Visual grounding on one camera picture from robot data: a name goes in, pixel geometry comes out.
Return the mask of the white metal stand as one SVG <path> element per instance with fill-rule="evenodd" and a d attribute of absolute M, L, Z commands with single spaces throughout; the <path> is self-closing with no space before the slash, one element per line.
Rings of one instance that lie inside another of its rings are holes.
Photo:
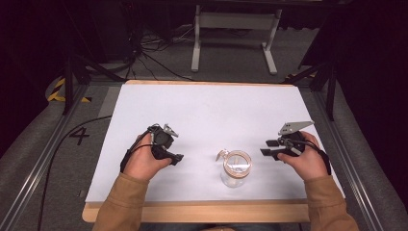
<path fill-rule="evenodd" d="M 274 41 L 281 10 L 271 14 L 256 13 L 210 13 L 203 12 L 200 5 L 195 6 L 194 16 L 194 46 L 191 58 L 191 71 L 199 70 L 201 51 L 200 30 L 208 29 L 245 29 L 268 31 L 268 39 L 262 43 L 262 49 L 271 75 L 277 74 L 277 67 L 272 57 L 271 46 Z"/>

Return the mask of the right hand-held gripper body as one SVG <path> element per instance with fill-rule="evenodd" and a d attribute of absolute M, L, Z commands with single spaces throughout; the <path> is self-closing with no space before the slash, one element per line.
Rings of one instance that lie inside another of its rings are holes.
<path fill-rule="evenodd" d="M 283 146 L 283 149 L 278 149 L 277 153 L 297 157 L 303 153 L 306 146 L 314 147 L 301 134 L 302 129 L 313 124 L 314 121 L 286 122 L 278 132 L 279 138 L 277 142 L 279 146 Z"/>

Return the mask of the black tripod stand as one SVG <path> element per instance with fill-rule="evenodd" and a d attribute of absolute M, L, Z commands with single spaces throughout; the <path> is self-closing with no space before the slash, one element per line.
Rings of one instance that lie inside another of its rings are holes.
<path fill-rule="evenodd" d="M 89 71 L 87 70 L 88 66 L 90 66 L 96 73 L 105 75 L 114 82 L 124 82 L 123 78 L 117 76 L 113 71 L 103 67 L 101 64 L 77 54 L 69 55 L 64 66 L 64 115 L 67 115 L 74 105 L 75 93 L 73 79 L 76 79 L 80 86 L 87 86 L 91 81 Z"/>
<path fill-rule="evenodd" d="M 296 82 L 315 75 L 312 82 L 309 84 L 309 89 L 311 91 L 321 91 L 324 86 L 327 86 L 326 101 L 325 101 L 325 111 L 331 121 L 334 120 L 334 98 L 336 91 L 336 77 L 337 71 L 335 66 L 331 63 L 318 64 L 307 68 L 297 74 L 288 75 L 283 84 L 294 85 Z"/>

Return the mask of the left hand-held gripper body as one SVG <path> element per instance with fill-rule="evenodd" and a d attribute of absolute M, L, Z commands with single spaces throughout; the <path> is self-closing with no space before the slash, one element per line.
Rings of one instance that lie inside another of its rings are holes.
<path fill-rule="evenodd" d="M 153 124 L 148 128 L 148 131 L 152 134 L 152 143 L 161 146 L 163 149 L 169 149 L 174 142 L 174 138 L 179 137 L 168 124 L 164 126 Z"/>

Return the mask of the glass jar with clasp lid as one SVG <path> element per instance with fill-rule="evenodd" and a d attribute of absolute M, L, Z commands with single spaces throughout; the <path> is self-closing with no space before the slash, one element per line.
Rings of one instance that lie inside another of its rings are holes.
<path fill-rule="evenodd" d="M 222 183 L 229 188 L 238 188 L 244 184 L 245 178 L 252 169 L 250 156 L 241 150 L 220 150 L 216 160 L 223 160 L 220 178 Z"/>

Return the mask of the person's right hand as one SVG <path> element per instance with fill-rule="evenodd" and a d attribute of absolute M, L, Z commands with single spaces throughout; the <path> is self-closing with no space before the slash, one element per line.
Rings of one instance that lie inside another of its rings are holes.
<path fill-rule="evenodd" d="M 327 176 L 326 165 L 316 149 L 306 146 L 305 150 L 298 156 L 292 157 L 279 153 L 278 159 L 291 166 L 304 181 Z"/>

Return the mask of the person's left hand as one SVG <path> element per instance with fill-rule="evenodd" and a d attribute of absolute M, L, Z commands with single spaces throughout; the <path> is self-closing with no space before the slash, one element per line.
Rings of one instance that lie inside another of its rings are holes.
<path fill-rule="evenodd" d="M 123 173 L 138 180 L 149 181 L 161 169 L 170 165 L 169 158 L 157 160 L 151 152 L 151 135 L 145 135 L 137 144 Z"/>

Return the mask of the aluminium rail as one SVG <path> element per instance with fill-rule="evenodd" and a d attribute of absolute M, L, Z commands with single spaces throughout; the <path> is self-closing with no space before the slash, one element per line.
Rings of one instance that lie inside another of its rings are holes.
<path fill-rule="evenodd" d="M 24 180 L 22 188 L 19 190 L 17 197 L 15 198 L 11 208 L 6 213 L 2 222 L 0 223 L 0 231 L 13 231 L 15 224 L 19 220 L 22 212 L 27 206 L 30 198 L 36 190 L 42 175 L 48 168 L 52 159 L 54 151 L 57 149 L 57 144 L 62 140 L 63 131 L 71 119 L 71 116 L 77 106 L 80 104 L 82 97 L 85 95 L 88 89 L 87 85 L 80 85 L 76 91 L 74 91 L 73 99 L 65 115 L 62 115 L 58 120 L 47 144 L 42 149 L 35 165 L 29 172 L 28 176 Z"/>
<path fill-rule="evenodd" d="M 354 197 L 359 205 L 362 215 L 368 225 L 369 231 L 385 231 L 383 225 L 376 214 L 370 197 L 367 194 L 366 187 L 364 186 L 356 167 L 352 163 L 349 153 L 346 150 L 341 135 L 336 127 L 334 121 L 331 121 L 325 110 L 325 102 L 323 96 L 318 93 L 313 93 L 316 104 L 319 107 L 319 113 L 323 116 L 324 124 L 328 128 L 334 143 L 339 150 L 339 159 L 346 175 L 346 178 L 350 184 L 350 188 L 353 191 Z"/>

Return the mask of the yellow and black floor tape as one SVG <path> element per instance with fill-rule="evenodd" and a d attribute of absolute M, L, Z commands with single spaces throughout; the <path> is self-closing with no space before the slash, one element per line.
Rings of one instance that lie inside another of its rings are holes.
<path fill-rule="evenodd" d="M 55 85 L 55 87 L 52 89 L 50 95 L 47 97 L 48 101 L 60 101 L 60 102 L 65 102 L 65 97 L 59 95 L 60 90 L 62 89 L 63 85 L 65 83 L 64 77 L 62 77 Z"/>

